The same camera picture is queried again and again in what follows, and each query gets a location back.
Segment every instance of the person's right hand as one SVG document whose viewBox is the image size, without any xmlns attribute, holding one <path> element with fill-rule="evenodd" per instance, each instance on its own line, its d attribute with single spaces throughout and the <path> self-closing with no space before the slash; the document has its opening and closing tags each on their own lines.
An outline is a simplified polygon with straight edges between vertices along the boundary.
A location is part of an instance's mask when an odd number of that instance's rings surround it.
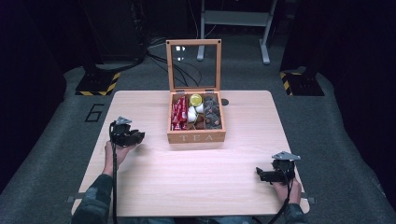
<svg viewBox="0 0 396 224">
<path fill-rule="evenodd" d="M 289 203 L 300 204 L 301 191 L 302 191 L 301 184 L 300 184 L 300 182 L 297 181 L 296 178 L 293 178 L 289 182 L 290 185 L 291 185 L 291 183 L 292 183 L 292 188 L 291 188 L 291 192 L 290 192 Z M 281 202 L 285 202 L 285 199 L 288 197 L 288 186 L 282 185 L 282 183 L 278 183 L 278 182 L 273 182 L 272 184 L 274 185 L 274 188 L 275 188 L 275 191 L 277 194 L 277 198 Z"/>
</svg>

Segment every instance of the light wood tabletop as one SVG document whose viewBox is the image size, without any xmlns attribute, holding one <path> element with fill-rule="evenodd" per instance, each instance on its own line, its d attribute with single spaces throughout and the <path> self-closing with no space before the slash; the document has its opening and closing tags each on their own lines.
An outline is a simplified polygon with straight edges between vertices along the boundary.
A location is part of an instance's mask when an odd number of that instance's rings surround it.
<svg viewBox="0 0 396 224">
<path fill-rule="evenodd" d="M 273 171 L 276 153 L 290 152 L 271 93 L 221 91 L 229 104 L 223 107 L 226 136 L 220 143 L 169 144 L 169 97 L 169 91 L 115 93 L 79 192 L 103 171 L 108 127 L 122 116 L 146 137 L 118 170 L 119 217 L 276 214 L 282 204 L 273 186 L 256 174 L 256 167 Z M 309 211 L 306 199 L 301 207 Z"/>
</svg>

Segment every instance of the wooden tea box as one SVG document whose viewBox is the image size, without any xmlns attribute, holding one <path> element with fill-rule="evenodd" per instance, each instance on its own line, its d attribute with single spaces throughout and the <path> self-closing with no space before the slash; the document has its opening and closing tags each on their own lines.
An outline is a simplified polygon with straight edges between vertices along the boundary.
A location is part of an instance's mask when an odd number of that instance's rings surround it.
<svg viewBox="0 0 396 224">
<path fill-rule="evenodd" d="M 202 48 L 205 58 L 198 62 L 196 55 Z M 221 40 L 167 40 L 166 56 L 169 143 L 224 142 L 226 129 L 219 92 Z"/>
</svg>

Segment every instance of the shirt sleeve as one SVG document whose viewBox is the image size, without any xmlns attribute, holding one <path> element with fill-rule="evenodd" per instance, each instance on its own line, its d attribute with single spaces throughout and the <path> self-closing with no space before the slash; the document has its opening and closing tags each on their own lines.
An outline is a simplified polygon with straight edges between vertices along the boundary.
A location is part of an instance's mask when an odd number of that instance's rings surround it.
<svg viewBox="0 0 396 224">
<path fill-rule="evenodd" d="M 85 192 L 81 204 L 72 216 L 71 223 L 107 223 L 111 202 L 113 178 L 109 175 L 99 175 Z"/>
<path fill-rule="evenodd" d="M 303 210 L 297 203 L 289 203 L 286 206 L 285 212 L 285 223 L 286 224 L 307 224 L 308 221 L 305 217 Z"/>
</svg>

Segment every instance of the stand base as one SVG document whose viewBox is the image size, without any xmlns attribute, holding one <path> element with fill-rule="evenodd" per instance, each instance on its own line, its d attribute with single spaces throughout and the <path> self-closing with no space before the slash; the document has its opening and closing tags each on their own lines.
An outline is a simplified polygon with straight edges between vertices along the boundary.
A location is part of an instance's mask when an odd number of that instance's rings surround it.
<svg viewBox="0 0 396 224">
<path fill-rule="evenodd" d="M 120 73 L 100 73 L 96 77 L 85 74 L 76 87 L 76 95 L 109 95 L 116 87 Z"/>
<path fill-rule="evenodd" d="M 307 80 L 300 73 L 280 73 L 287 95 L 324 96 L 323 90 L 313 78 Z"/>
</svg>

